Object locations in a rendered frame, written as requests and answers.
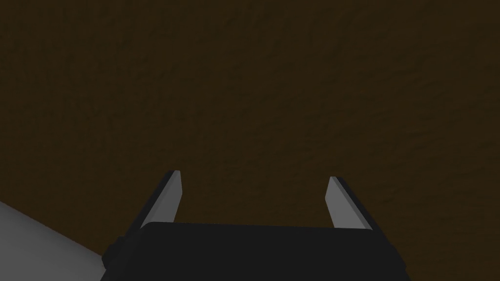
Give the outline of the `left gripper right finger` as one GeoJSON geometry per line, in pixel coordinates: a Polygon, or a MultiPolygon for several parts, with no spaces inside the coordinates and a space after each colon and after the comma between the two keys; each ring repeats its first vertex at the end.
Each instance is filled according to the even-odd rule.
{"type": "Polygon", "coordinates": [[[330,177],[325,202],[335,228],[376,230],[366,207],[341,177],[330,177]]]}

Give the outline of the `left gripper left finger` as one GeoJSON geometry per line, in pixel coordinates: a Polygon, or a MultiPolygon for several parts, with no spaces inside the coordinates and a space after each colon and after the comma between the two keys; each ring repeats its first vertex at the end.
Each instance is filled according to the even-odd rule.
{"type": "Polygon", "coordinates": [[[182,197],[180,170],[169,170],[130,226],[137,231],[149,222],[174,222],[182,197]]]}

